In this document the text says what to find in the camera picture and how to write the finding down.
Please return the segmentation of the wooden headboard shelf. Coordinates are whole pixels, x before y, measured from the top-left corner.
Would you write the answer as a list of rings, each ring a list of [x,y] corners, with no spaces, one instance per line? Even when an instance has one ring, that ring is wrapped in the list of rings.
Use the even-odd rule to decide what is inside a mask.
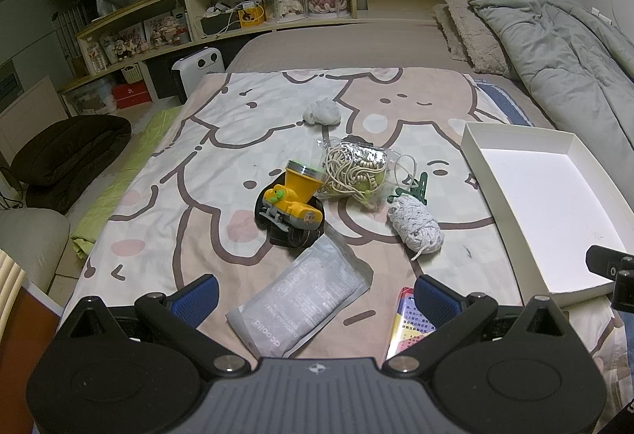
[[[71,93],[112,73],[136,70],[156,95],[148,60],[240,36],[321,25],[381,21],[429,24],[442,0],[139,0],[93,21],[76,35],[89,73],[62,87]]]

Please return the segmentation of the grey quilted duvet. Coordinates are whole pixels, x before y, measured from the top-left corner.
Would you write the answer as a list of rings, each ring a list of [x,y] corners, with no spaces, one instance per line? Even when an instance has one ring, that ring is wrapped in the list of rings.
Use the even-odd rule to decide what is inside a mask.
[[[633,42],[578,0],[470,0],[533,100],[633,202]]]

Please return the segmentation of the colourful dotted card pack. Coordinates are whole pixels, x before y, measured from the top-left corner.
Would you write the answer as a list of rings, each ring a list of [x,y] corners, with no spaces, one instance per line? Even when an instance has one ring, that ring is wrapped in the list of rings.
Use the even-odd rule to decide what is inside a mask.
[[[418,311],[414,300],[414,289],[404,287],[399,294],[397,314],[394,317],[385,359],[390,359],[405,349],[411,348],[434,331],[435,326]]]

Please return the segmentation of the dark brown cushion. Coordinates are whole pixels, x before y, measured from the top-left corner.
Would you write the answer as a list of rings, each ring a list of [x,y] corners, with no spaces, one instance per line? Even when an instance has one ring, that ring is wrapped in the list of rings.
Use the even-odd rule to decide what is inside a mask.
[[[29,208],[68,213],[90,183],[131,139],[128,119],[79,115],[42,130],[15,155],[11,172],[27,185]]]

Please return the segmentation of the yellow cup on shelf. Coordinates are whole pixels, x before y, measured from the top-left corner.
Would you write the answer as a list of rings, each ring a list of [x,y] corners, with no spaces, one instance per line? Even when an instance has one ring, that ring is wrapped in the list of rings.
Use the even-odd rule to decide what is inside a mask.
[[[262,5],[253,5],[250,8],[240,8],[237,11],[241,28],[260,26],[265,22],[265,11]]]

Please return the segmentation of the red box on low shelf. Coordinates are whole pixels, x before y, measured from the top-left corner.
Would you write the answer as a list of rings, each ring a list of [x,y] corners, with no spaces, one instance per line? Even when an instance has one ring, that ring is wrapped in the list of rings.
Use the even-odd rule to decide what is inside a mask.
[[[118,110],[151,102],[151,94],[144,81],[116,85],[112,90]]]

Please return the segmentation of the white crumpled tissue ball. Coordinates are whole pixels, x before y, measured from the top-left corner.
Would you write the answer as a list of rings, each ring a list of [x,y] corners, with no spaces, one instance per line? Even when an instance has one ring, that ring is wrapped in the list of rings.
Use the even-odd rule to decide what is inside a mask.
[[[320,99],[311,103],[303,113],[308,125],[336,126],[341,123],[341,111],[332,100]]]

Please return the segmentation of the beige fluffy pillow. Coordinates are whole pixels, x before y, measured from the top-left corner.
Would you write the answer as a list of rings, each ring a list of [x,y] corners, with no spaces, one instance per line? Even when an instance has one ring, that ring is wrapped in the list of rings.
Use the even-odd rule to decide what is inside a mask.
[[[468,0],[443,0],[432,7],[450,57],[466,61],[476,73],[516,76],[498,37],[473,11]]]

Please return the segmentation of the cartoon bear print blanket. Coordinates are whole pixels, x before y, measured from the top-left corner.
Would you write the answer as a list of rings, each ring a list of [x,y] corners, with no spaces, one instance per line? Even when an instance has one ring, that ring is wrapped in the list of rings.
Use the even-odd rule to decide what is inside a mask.
[[[537,215],[511,242],[494,180],[462,153],[478,128],[534,130],[452,70],[207,75],[106,220],[74,298],[127,306],[212,274],[202,332],[246,360],[382,362],[401,290],[426,274],[502,305],[548,296],[601,371],[625,369],[623,317],[584,258],[631,247],[630,208],[604,211],[572,140],[510,167]]]

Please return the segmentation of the yellow headlamp with strap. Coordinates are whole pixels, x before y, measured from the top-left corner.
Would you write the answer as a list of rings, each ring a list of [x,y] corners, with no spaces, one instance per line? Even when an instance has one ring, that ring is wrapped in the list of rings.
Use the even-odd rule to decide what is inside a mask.
[[[289,160],[284,173],[264,188],[255,204],[255,223],[272,245],[300,250],[323,234],[325,212],[316,197],[323,172]]]

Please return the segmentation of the grey wet wipes packet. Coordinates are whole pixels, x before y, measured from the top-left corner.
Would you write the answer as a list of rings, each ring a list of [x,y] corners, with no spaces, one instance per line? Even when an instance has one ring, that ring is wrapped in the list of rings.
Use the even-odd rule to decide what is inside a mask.
[[[227,320],[255,357],[289,358],[368,292],[373,277],[343,237],[327,230]]]

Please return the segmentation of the green plastic clip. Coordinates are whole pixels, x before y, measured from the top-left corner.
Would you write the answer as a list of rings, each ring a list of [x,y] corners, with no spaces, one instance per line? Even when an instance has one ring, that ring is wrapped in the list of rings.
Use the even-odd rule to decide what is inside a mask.
[[[427,205],[427,187],[428,187],[428,174],[427,172],[421,172],[418,178],[410,176],[404,187],[397,187],[394,192],[388,196],[387,202],[392,203],[398,197],[403,195],[409,195],[416,198],[422,204]]]

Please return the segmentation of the green folded mat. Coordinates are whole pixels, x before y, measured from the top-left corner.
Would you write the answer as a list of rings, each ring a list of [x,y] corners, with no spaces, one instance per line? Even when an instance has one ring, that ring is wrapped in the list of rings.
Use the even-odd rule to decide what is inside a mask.
[[[134,135],[136,141],[130,141],[132,151],[126,158],[124,165],[110,182],[110,185],[105,187],[97,199],[90,204],[71,233],[74,252],[78,259],[85,261],[90,255],[107,219],[118,207],[121,197],[124,196],[131,182],[145,166],[149,156],[155,152],[179,112],[181,112],[181,106],[177,105],[177,107],[154,113],[146,126]]]

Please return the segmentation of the white small heater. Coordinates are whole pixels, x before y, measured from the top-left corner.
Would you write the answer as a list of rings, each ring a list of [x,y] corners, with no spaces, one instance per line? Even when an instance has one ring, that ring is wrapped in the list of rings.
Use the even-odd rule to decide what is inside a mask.
[[[184,105],[205,75],[224,72],[222,52],[216,48],[206,46],[199,52],[177,60],[172,66],[171,75],[181,104]]]

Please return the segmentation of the white shallow cardboard box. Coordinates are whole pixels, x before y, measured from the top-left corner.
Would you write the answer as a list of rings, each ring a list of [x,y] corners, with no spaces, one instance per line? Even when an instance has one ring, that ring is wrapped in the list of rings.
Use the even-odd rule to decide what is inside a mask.
[[[522,299],[548,294],[569,306],[610,293],[611,281],[588,270],[587,250],[599,245],[632,252],[633,212],[575,134],[468,123],[461,149]]]

